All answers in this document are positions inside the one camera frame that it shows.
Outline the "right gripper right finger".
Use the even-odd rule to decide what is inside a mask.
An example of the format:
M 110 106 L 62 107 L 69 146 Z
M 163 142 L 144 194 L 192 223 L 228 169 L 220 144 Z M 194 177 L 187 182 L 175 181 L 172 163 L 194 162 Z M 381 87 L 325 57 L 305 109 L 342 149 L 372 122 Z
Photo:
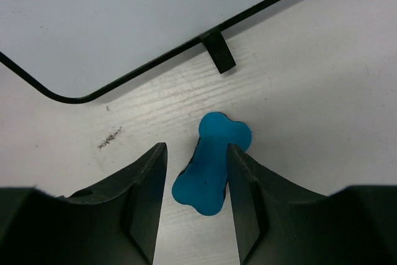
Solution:
M 236 145 L 227 172 L 241 264 L 395 264 L 396 187 L 326 196 L 259 164 Z

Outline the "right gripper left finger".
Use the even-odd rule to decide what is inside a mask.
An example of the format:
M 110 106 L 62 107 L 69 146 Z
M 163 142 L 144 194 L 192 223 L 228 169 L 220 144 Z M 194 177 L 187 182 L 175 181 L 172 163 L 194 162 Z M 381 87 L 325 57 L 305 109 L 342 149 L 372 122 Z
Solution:
M 2 264 L 152 264 L 167 171 L 157 143 L 69 197 L 1 189 Z

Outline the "blue bone-shaped eraser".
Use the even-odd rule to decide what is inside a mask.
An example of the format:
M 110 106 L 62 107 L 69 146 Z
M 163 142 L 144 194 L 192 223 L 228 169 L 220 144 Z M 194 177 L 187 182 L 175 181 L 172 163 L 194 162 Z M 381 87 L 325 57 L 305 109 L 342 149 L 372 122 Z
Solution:
M 172 186 L 175 201 L 204 216 L 219 213 L 228 182 L 228 145 L 238 145 L 246 151 L 251 142 L 251 129 L 244 122 L 231 120 L 221 112 L 205 114 L 198 126 L 198 143 L 192 158 Z

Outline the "white whiteboard black frame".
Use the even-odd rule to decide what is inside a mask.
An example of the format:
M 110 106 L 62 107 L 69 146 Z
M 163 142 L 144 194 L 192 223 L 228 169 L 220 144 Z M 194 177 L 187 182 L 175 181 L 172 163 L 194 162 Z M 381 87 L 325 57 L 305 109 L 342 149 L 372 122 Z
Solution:
M 280 0 L 1 0 L 1 63 L 89 102 Z

